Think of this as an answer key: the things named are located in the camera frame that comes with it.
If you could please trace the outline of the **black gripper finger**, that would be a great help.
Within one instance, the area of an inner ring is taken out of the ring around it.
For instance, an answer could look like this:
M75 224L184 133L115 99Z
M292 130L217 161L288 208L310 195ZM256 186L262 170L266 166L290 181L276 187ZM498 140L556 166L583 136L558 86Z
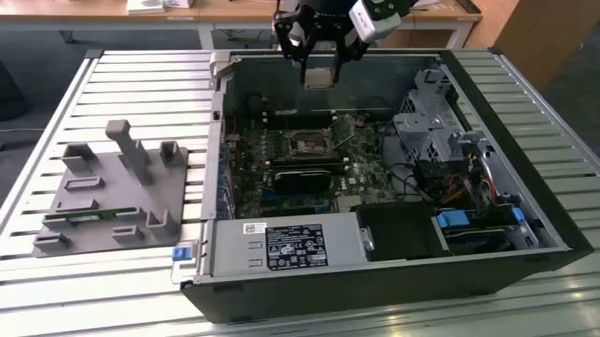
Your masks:
M332 83L337 84L340 81L341 68L344 64L351 62L352 60L361 60L369 48L369 43L365 43L361 40L355 28L352 28L345 34L340 35L335 42L336 56L332 69Z
M300 82L302 84L306 82L306 62L319 36L315 15L315 10L277 10L274 12L274 29L284 57L300 63ZM294 45L290 38L294 25L300 27L304 33L304 38L300 40L298 45Z

